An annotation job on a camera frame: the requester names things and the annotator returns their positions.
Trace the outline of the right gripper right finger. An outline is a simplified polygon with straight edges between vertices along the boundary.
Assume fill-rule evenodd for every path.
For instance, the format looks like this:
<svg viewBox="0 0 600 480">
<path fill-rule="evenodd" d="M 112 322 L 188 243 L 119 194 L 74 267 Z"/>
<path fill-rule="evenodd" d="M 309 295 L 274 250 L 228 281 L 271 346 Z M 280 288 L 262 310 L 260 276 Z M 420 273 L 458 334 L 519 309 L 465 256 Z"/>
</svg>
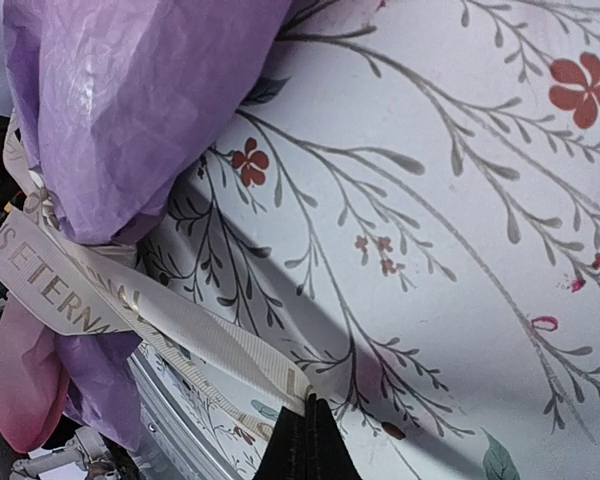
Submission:
<svg viewBox="0 0 600 480">
<path fill-rule="evenodd" d="M 306 404 L 305 468 L 309 480 L 361 480 L 325 399 Z"/>
</svg>

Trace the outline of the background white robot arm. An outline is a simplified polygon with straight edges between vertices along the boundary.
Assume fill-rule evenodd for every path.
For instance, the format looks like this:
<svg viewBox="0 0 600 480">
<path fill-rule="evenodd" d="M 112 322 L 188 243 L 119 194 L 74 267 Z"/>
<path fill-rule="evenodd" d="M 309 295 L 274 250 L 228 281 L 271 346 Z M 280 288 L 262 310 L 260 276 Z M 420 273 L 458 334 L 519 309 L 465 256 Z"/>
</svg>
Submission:
<svg viewBox="0 0 600 480">
<path fill-rule="evenodd" d="M 99 435 L 86 427 L 71 443 L 50 453 L 16 461 L 12 479 L 38 479 L 42 473 L 76 464 L 88 479 L 121 479 L 119 467 Z M 326 400 L 315 394 L 300 416 L 280 411 L 273 434 L 254 475 L 256 479 L 358 479 L 351 456 Z"/>
</svg>

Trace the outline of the pink wrapping paper sheet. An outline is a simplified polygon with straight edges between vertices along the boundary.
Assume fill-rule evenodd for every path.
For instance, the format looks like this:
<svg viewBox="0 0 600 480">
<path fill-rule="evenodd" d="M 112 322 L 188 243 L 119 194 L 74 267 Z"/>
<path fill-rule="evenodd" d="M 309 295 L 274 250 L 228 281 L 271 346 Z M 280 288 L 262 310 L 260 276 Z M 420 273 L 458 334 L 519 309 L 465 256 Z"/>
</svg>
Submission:
<svg viewBox="0 0 600 480">
<path fill-rule="evenodd" d="M 29 167 L 60 229 L 133 245 L 177 177 L 257 82 L 287 1 L 7 1 L 7 77 Z M 10 298 L 0 322 L 0 432 L 40 448 L 60 419 L 128 450 L 142 437 L 132 331 L 61 336 Z"/>
</svg>

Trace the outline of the white printed ribbon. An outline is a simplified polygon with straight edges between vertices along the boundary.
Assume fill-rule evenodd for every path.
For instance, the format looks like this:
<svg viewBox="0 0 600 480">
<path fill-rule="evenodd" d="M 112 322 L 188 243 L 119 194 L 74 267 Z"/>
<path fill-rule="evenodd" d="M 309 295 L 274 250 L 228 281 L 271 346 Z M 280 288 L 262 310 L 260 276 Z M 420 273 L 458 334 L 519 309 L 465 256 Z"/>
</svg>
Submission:
<svg viewBox="0 0 600 480">
<path fill-rule="evenodd" d="M 272 426 L 233 403 L 198 360 L 303 416 L 305 373 L 258 336 L 179 296 L 135 267 L 131 246 L 87 247 L 57 229 L 42 178 L 30 171 L 11 118 L 3 162 L 24 190 L 0 229 L 0 282 L 43 324 L 65 336 L 136 332 L 192 386 L 263 439 Z"/>
</svg>

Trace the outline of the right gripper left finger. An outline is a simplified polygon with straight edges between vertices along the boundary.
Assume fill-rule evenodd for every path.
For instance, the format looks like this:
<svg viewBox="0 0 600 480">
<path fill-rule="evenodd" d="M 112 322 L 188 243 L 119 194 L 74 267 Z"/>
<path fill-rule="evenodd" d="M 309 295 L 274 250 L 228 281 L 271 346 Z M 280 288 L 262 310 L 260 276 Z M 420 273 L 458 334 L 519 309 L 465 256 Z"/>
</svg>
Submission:
<svg viewBox="0 0 600 480">
<path fill-rule="evenodd" d="M 306 420 L 281 409 L 254 480 L 306 479 Z"/>
</svg>

